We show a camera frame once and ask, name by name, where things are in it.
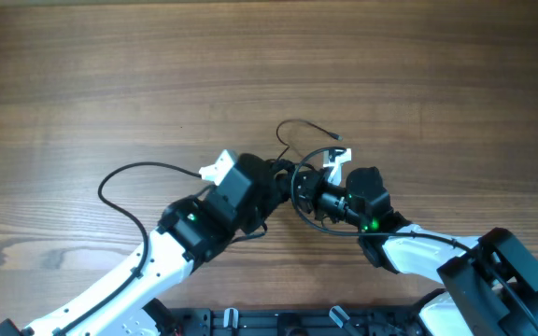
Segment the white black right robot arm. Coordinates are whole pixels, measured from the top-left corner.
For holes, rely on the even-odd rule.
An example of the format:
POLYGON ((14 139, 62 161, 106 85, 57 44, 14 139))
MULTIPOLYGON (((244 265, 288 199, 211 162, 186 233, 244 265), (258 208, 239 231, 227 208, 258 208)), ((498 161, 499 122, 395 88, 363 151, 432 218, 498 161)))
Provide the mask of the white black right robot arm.
POLYGON ((350 173, 339 187, 330 168, 294 173, 296 211, 345 222, 376 268, 443 285, 418 310, 432 335, 538 335, 538 260, 507 229, 451 236, 422 229, 390 204, 375 167, 350 173))

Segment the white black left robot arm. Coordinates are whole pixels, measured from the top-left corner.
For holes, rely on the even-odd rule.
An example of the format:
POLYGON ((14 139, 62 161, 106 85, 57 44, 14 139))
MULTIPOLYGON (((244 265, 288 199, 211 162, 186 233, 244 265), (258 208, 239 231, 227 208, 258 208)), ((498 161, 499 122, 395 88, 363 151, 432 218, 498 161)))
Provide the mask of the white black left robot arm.
POLYGON ((290 196, 291 162, 224 150, 196 177, 202 190, 170 203, 142 244, 99 281, 58 310, 18 328, 10 319, 0 335, 102 335, 132 317, 168 288, 258 228, 290 196))

